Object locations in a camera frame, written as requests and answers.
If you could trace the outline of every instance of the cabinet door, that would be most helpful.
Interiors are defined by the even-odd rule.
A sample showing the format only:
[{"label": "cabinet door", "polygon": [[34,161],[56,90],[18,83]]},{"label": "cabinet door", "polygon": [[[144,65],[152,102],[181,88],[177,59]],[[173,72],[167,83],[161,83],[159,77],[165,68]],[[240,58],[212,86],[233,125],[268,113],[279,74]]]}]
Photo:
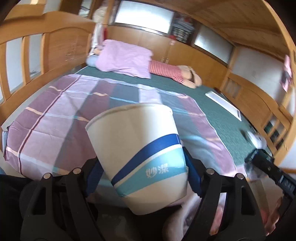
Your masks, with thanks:
[{"label": "cabinet door", "polygon": [[171,39],[159,34],[143,32],[139,46],[150,49],[153,52],[153,56],[151,57],[153,60],[163,60],[164,62],[170,41]]},{"label": "cabinet door", "polygon": [[192,62],[195,49],[178,41],[174,41],[173,45],[170,45],[167,64],[171,65],[188,65]]},{"label": "cabinet door", "polygon": [[216,60],[210,56],[204,54],[203,52],[194,49],[194,56],[190,63],[190,66],[202,79],[202,84],[209,86],[211,70],[215,64]]},{"label": "cabinet door", "polygon": [[220,88],[222,81],[227,73],[227,67],[215,61],[211,71],[210,78],[208,79],[208,86],[211,88]]},{"label": "cabinet door", "polygon": [[108,27],[108,38],[122,41],[128,44],[139,45],[143,31],[135,28],[126,28],[119,26]]}]

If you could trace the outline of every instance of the window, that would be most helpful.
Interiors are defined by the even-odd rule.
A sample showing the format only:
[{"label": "window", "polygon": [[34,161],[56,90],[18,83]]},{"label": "window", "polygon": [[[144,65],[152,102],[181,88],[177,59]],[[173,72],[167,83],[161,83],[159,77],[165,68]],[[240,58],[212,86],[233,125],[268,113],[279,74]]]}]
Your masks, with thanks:
[{"label": "window", "polygon": [[202,25],[194,42],[198,47],[210,52],[225,63],[228,63],[233,45],[210,28]]},{"label": "window", "polygon": [[115,23],[125,23],[168,33],[174,12],[149,4],[121,1]]},{"label": "window", "polygon": [[88,17],[92,0],[83,0],[78,15]]}]

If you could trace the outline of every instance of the wooden headboard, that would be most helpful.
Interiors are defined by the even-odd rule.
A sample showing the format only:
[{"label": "wooden headboard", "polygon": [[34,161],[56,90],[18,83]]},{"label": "wooden headboard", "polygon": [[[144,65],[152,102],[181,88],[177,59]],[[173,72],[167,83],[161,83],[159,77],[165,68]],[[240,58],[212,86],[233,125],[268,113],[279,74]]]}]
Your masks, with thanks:
[{"label": "wooden headboard", "polygon": [[[42,14],[43,8],[44,4],[16,5],[0,26],[0,84],[4,99],[0,104],[0,125],[34,92],[83,64],[88,55],[95,23],[66,12]],[[31,80],[29,43],[33,34],[42,34],[41,74]],[[6,42],[17,38],[22,38],[23,85],[11,93],[6,70]]]},{"label": "wooden headboard", "polygon": [[284,115],[273,98],[252,82],[236,74],[229,74],[221,92],[266,139],[267,146],[276,158],[278,150],[286,148],[285,144],[281,145],[281,142],[290,130],[292,116]]}]

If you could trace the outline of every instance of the plaid bedsheet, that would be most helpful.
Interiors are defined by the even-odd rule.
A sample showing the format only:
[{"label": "plaid bedsheet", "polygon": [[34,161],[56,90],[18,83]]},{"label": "plaid bedsheet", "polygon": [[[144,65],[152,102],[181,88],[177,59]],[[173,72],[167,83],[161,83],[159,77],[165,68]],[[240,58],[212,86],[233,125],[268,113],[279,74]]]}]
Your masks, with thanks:
[{"label": "plaid bedsheet", "polygon": [[180,139],[194,158],[220,174],[236,173],[229,151],[191,97],[78,74],[56,81],[16,118],[3,135],[5,161],[35,180],[46,172],[67,174],[96,156],[85,131],[93,117],[143,102],[162,103],[173,110]]}]

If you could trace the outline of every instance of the paper bucket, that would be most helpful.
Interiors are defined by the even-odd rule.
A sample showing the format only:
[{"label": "paper bucket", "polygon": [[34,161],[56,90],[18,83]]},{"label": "paper bucket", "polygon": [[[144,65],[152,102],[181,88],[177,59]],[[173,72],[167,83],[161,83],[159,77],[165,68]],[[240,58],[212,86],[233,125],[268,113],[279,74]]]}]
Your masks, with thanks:
[{"label": "paper bucket", "polygon": [[184,197],[187,168],[171,108],[155,103],[109,109],[86,126],[97,157],[134,214]]}]

